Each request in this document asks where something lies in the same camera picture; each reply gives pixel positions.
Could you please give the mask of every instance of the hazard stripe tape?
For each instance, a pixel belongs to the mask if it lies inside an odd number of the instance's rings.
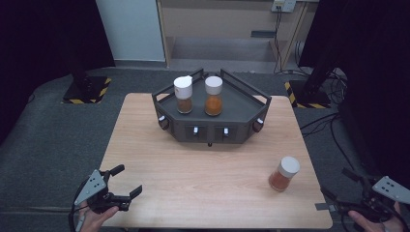
[[[293,107],[298,107],[298,108],[330,108],[331,106],[329,104],[320,104],[320,103],[298,103],[295,95],[293,94],[292,88],[289,84],[289,82],[284,83],[284,87],[286,88],[287,95],[289,96],[290,103],[292,104]]]
[[[103,99],[103,96],[106,93],[106,90],[108,89],[108,85],[111,82],[111,78],[107,78],[105,81],[104,86],[102,87],[99,97],[96,99],[69,99],[69,100],[64,100],[63,103],[75,103],[75,104],[81,104],[81,103],[98,103]]]

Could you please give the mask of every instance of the metal bracket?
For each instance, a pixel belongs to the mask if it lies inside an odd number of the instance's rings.
[[[410,204],[410,190],[390,179],[388,176],[381,178],[372,188],[374,191],[392,200]]]
[[[79,205],[81,202],[87,200],[91,196],[100,192],[105,187],[106,187],[106,184],[103,181],[103,177],[100,174],[100,171],[97,169],[94,170],[93,174],[91,174],[90,178],[88,178],[87,183],[85,184],[84,188],[82,188],[81,193],[78,195],[78,197],[74,201],[74,205]]]

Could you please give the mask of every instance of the human hand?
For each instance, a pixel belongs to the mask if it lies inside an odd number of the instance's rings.
[[[395,210],[400,214],[400,207],[398,203],[395,203]],[[403,231],[403,226],[400,220],[397,217],[392,217],[391,219],[383,223],[374,223],[369,221],[363,215],[359,214],[356,211],[349,211],[348,215],[366,232],[401,232]]]
[[[98,232],[103,223],[108,220],[109,218],[113,217],[119,210],[117,206],[109,208],[102,214],[94,213],[90,208],[87,207],[86,202],[81,203],[81,209],[79,211],[79,218],[85,215],[85,220],[81,226],[81,232]]]

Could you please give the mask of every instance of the cable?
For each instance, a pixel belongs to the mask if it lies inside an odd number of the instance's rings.
[[[78,208],[78,209],[76,209],[76,210],[74,210],[75,212],[78,212],[78,211],[80,211],[80,210],[82,210],[82,209],[85,209],[85,208],[88,208],[88,205],[87,206],[83,206],[83,207],[81,207],[81,208]]]
[[[410,232],[409,227],[407,226],[407,222],[404,220],[404,218],[395,210],[395,209],[391,209],[390,207],[387,207],[385,204],[376,201],[375,204],[377,204],[377,206],[383,208],[385,211],[389,212],[390,214],[392,214],[393,216],[395,216],[403,225],[403,232]]]
[[[344,231],[350,232],[350,231],[347,229],[346,224],[344,223],[344,214],[341,214],[341,215],[340,215],[340,221],[341,221],[341,226],[343,226]]]
[[[282,12],[281,7],[277,7],[277,10],[278,10],[278,14],[277,14],[277,24],[275,26],[276,35],[275,35],[275,38],[274,38],[274,42],[275,42],[275,48],[277,49],[278,56],[277,56],[277,61],[275,63],[275,67],[274,67],[274,73],[276,73],[278,63],[280,63],[279,64],[279,70],[282,71],[281,55],[280,55],[279,45],[278,45],[278,29],[279,29],[279,25],[280,25],[281,12]]]
[[[341,153],[343,154],[344,158],[346,159],[347,163],[349,163],[349,166],[352,168],[352,170],[355,170],[354,166],[352,165],[352,162],[350,161],[350,159],[347,157],[347,155],[344,153],[343,149],[341,149],[340,145],[338,144],[336,137],[335,137],[335,132],[333,130],[333,122],[334,120],[337,118],[338,115],[336,115],[335,117],[332,118],[331,121],[331,134],[332,134],[332,138],[334,140],[334,142],[336,143],[338,149],[341,151]]]
[[[347,85],[341,79],[333,79],[331,83],[331,92],[328,94],[329,99],[334,104],[341,104],[345,98]]]
[[[296,74],[296,75],[301,75],[303,77],[307,77],[308,74],[297,71],[297,70],[284,70],[284,71],[279,71],[279,72],[275,72],[275,74],[279,74],[279,73],[283,73],[283,74]]]
[[[338,113],[332,113],[332,114],[323,116],[323,117],[321,117],[321,118],[318,118],[318,119],[314,120],[313,122],[304,125],[303,127],[300,128],[300,130],[305,129],[305,128],[307,128],[308,126],[310,126],[310,125],[312,125],[312,124],[314,124],[314,123],[319,122],[320,120],[323,120],[323,119],[325,119],[325,118],[329,118],[329,117],[335,116],[335,115],[337,115],[337,114],[338,114]]]
[[[74,205],[74,201],[76,200],[76,198],[79,196],[79,194],[81,193],[82,189],[84,188],[85,184],[87,183],[88,178],[86,180],[84,180],[81,185],[78,187],[78,190],[75,193],[74,196],[74,200],[73,200],[73,204],[72,204],[72,209],[70,210],[69,213],[69,226],[70,226],[70,230],[72,232],[75,232],[75,225],[74,225],[74,214],[75,212],[79,211],[80,209],[76,210],[75,209],[75,205]]]
[[[300,46],[301,46],[301,42],[296,42],[295,43],[295,52],[294,52],[295,53],[295,63],[296,63],[296,66],[298,66],[301,73],[303,73],[305,75],[308,75],[308,73],[305,72],[304,70],[302,70],[302,68],[299,66],[299,59],[301,58],[301,56],[299,54]]]
[[[327,121],[323,121],[320,124],[318,124],[313,130],[311,130],[309,133],[303,133],[304,138],[308,137],[309,135],[321,132],[322,130],[324,130],[326,128],[326,126],[332,121],[332,119],[329,119]]]

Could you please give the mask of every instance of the electrical outlet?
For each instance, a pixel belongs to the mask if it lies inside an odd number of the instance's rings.
[[[279,12],[279,9],[283,9],[285,0],[275,0],[272,5],[272,12]]]
[[[292,13],[295,10],[296,0],[275,0],[272,5],[272,12]]]

